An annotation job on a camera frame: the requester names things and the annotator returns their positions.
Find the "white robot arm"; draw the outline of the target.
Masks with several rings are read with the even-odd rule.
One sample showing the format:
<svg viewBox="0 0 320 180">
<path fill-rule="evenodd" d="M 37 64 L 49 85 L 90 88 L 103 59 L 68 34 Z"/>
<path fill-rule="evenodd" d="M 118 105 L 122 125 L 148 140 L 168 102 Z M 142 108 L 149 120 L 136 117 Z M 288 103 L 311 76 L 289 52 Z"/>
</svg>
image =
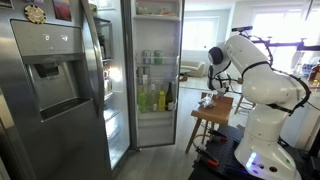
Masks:
<svg viewBox="0 0 320 180">
<path fill-rule="evenodd" d="M 241 74 L 242 95 L 255 104 L 234 151 L 246 171 L 263 180 L 302 180 L 294 159 L 278 144 L 288 116 L 310 97 L 301 79 L 276 72 L 253 42 L 234 35 L 208 52 L 213 74 L 233 65 Z"/>
</svg>

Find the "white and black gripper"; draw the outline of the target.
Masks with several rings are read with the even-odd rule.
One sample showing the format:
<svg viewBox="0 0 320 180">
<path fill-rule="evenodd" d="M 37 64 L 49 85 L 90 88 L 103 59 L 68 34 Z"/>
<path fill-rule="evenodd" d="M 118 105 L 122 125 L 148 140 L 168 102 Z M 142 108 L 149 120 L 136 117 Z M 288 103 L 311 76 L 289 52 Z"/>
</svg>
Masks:
<svg viewBox="0 0 320 180">
<path fill-rule="evenodd" d="M 218 96 L 224 96 L 230 85 L 230 77 L 226 71 L 218 73 L 212 66 L 208 69 L 207 86 L 210 90 L 216 91 Z"/>
</svg>

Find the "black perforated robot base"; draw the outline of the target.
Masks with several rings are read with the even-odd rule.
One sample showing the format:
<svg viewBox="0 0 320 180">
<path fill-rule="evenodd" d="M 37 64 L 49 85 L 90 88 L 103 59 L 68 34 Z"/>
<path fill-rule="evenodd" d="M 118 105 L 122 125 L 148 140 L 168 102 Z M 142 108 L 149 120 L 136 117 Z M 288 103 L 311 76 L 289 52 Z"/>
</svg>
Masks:
<svg viewBox="0 0 320 180">
<path fill-rule="evenodd" d="M 250 175 L 235 158 L 234 151 L 243 136 L 241 130 L 221 125 L 217 130 L 210 130 L 209 134 L 212 139 L 206 142 L 203 149 L 216 158 L 219 165 L 211 166 L 206 158 L 198 154 L 188 180 L 261 180 Z"/>
</svg>

